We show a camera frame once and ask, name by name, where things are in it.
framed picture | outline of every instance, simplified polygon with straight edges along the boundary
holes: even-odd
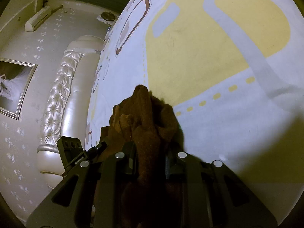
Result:
[[[0,58],[0,113],[19,119],[24,95],[37,66]]]

wall-mounted air conditioner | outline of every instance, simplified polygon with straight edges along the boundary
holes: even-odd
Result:
[[[32,18],[25,23],[24,29],[27,32],[35,31],[52,13],[50,6],[40,9]]]

white leather headboard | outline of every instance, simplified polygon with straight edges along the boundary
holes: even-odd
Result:
[[[86,120],[95,71],[104,41],[81,36],[64,52],[43,116],[37,148],[38,169],[47,185],[54,188],[64,172],[57,148],[61,136],[86,137]]]

metal screw head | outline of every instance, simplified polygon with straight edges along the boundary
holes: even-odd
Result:
[[[80,167],[87,167],[87,166],[89,166],[89,161],[87,161],[87,160],[84,160],[84,161],[82,161],[82,162],[80,162]]]
[[[179,153],[177,154],[177,156],[178,156],[179,158],[181,158],[181,159],[184,159],[184,158],[187,157],[187,154],[186,154],[185,152],[179,152]]]
[[[219,161],[219,160],[214,161],[213,164],[215,167],[222,167],[222,165],[223,165],[222,161]]]
[[[115,154],[115,157],[118,159],[122,159],[125,156],[125,154],[123,152],[119,152]]]

white bedsheet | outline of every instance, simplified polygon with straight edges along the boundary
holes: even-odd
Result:
[[[136,85],[186,152],[223,161],[280,223],[303,192],[304,18],[293,0],[131,0],[101,53],[85,148]]]

